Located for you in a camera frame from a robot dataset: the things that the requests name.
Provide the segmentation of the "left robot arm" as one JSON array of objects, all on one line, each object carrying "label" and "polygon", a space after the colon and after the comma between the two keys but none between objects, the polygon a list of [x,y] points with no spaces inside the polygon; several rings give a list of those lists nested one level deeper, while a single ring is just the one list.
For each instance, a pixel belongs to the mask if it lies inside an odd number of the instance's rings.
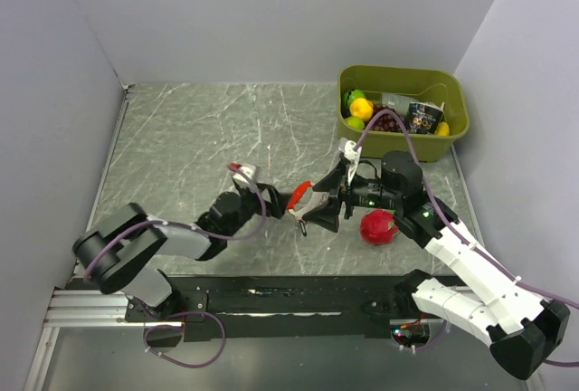
[{"label": "left robot arm", "polygon": [[193,224],[165,222],[129,203],[81,235],[72,252],[84,267],[85,278],[101,293],[120,291],[138,301],[148,316],[171,319],[185,309],[185,301],[168,276],[150,264],[151,259],[165,254],[206,262],[228,243],[248,239],[249,234],[238,232],[255,215],[260,224],[269,217],[280,219],[291,194],[264,183],[257,187],[261,196],[241,186],[219,194]]}]

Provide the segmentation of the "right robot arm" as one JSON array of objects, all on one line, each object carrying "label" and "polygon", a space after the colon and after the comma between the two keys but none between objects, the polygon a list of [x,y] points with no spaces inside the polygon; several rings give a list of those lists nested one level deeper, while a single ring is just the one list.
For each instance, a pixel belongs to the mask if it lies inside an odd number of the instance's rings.
[{"label": "right robot arm", "polygon": [[339,219],[349,218],[357,206],[393,211],[399,232],[443,262],[473,293],[464,295],[414,270],[398,284],[397,310],[409,318],[424,312],[445,319],[483,342],[511,376],[529,379],[562,343],[571,303],[541,294],[507,271],[465,223],[432,196],[410,153],[384,154],[377,178],[358,175],[359,163],[358,154],[348,150],[321,180],[294,190],[292,205],[307,190],[312,192],[294,213],[299,225],[336,232]]}]

